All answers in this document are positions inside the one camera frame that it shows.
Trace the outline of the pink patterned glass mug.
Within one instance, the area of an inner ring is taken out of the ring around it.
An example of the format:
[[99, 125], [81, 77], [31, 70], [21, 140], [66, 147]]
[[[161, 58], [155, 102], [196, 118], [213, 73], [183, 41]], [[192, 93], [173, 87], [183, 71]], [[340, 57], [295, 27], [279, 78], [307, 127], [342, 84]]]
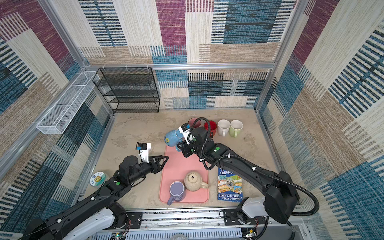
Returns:
[[188, 123], [189, 123], [190, 127], [194, 126], [194, 128], [198, 128], [201, 126], [202, 121], [197, 120], [197, 118], [191, 118], [191, 119], [189, 119]]

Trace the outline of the beige speckled ceramic mug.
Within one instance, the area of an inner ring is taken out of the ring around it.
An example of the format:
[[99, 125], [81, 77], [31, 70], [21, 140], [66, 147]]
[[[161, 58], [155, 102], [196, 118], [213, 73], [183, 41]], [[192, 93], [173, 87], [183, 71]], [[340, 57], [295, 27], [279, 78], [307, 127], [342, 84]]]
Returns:
[[185, 176], [184, 185], [191, 192], [209, 188], [209, 185], [203, 181], [201, 174], [196, 171], [191, 171]]

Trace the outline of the light green ceramic mug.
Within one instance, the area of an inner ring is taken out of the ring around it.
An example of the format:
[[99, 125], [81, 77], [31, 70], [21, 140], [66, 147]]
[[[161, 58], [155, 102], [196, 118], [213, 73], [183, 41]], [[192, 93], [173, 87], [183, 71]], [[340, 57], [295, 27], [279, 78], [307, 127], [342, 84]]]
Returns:
[[233, 138], [237, 138], [242, 129], [243, 129], [244, 125], [241, 121], [239, 120], [233, 120], [230, 122], [230, 129], [229, 129], [229, 134], [231, 137]]

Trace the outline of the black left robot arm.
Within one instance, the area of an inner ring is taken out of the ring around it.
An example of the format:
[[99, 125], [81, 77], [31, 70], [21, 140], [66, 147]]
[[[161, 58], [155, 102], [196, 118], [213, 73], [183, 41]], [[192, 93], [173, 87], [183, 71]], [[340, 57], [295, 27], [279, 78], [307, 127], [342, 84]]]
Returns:
[[128, 215], [118, 200], [127, 194], [134, 183], [146, 175], [161, 172], [168, 156], [150, 157], [140, 163], [136, 156], [124, 158], [114, 175], [93, 194], [69, 209], [46, 220], [31, 221], [23, 240], [85, 240], [95, 233], [114, 227], [128, 226]]

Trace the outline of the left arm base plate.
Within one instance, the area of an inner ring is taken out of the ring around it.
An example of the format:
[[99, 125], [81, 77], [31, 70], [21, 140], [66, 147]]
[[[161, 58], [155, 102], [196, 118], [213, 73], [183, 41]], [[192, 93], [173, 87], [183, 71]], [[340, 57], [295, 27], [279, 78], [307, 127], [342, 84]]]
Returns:
[[123, 215], [123, 230], [139, 229], [142, 224], [143, 212], [127, 212]]

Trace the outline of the purple ceramic mug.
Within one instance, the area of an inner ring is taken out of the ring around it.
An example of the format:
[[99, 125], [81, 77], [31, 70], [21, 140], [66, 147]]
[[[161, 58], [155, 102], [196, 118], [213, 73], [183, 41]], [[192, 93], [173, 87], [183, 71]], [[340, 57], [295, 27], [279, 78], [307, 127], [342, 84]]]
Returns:
[[180, 181], [175, 181], [170, 186], [170, 198], [167, 204], [170, 206], [173, 202], [180, 202], [186, 196], [186, 188]]

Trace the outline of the white ceramic mug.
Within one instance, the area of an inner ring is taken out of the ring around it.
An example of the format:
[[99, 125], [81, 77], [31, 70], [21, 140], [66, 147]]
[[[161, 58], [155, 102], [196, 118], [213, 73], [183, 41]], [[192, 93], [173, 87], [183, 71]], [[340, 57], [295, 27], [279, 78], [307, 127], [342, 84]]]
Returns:
[[225, 137], [229, 133], [231, 123], [228, 120], [219, 120], [218, 123], [218, 134], [222, 137]]

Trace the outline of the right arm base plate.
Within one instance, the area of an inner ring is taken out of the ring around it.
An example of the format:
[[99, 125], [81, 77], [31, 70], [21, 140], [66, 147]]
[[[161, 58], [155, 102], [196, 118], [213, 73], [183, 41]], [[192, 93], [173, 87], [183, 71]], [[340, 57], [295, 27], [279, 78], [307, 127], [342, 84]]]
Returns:
[[266, 223], [266, 217], [258, 216], [255, 218], [248, 218], [244, 221], [240, 220], [237, 215], [236, 209], [224, 209], [219, 212], [219, 216], [224, 219], [226, 226], [235, 225], [264, 225]]

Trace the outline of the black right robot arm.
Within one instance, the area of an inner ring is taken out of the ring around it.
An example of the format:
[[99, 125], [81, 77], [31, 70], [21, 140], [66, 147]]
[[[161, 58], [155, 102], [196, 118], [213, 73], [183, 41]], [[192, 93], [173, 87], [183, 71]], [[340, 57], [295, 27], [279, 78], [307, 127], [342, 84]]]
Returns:
[[262, 194], [262, 198], [244, 198], [238, 207], [237, 218], [248, 224], [255, 217], [269, 216], [280, 224], [286, 224], [300, 199], [291, 177], [281, 171], [275, 173], [263, 169], [240, 157], [228, 146], [215, 143], [208, 131], [199, 127], [179, 127], [183, 140], [177, 143], [184, 157], [195, 154], [206, 170], [224, 168], [250, 183]]

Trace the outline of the blue ceramic mug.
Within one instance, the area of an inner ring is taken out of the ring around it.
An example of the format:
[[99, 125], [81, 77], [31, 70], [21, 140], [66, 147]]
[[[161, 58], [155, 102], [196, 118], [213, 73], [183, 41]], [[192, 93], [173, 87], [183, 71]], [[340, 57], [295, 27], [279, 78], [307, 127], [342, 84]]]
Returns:
[[183, 140], [184, 135], [178, 129], [169, 131], [164, 137], [164, 141], [169, 147], [176, 147], [177, 144], [182, 143]]

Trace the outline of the red ceramic mug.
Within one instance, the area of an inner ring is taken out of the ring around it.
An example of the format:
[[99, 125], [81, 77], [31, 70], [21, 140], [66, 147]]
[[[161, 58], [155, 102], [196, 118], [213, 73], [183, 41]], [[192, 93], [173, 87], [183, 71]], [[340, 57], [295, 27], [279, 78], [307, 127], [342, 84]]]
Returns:
[[204, 128], [208, 130], [210, 127], [210, 137], [213, 138], [217, 131], [217, 123], [215, 121], [208, 121], [204, 123]]

